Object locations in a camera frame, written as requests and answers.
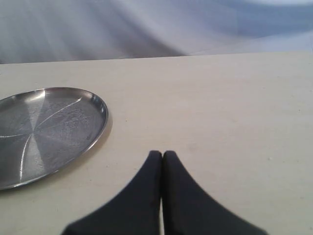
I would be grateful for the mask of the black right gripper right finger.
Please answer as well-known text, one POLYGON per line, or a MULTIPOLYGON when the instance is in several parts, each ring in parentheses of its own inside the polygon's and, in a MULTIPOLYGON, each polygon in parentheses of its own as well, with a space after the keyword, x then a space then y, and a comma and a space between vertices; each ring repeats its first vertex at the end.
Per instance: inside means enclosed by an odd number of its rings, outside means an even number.
POLYGON ((162 208, 167 235, 266 234, 208 195, 175 151, 166 151, 162 159, 162 208))

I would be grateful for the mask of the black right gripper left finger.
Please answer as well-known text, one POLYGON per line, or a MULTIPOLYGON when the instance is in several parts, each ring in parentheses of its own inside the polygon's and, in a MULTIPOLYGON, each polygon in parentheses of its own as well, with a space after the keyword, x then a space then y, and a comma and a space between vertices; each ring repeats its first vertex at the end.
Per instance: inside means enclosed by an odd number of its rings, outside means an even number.
POLYGON ((69 224, 65 235, 158 235, 162 154, 150 151, 133 179, 112 200, 69 224))

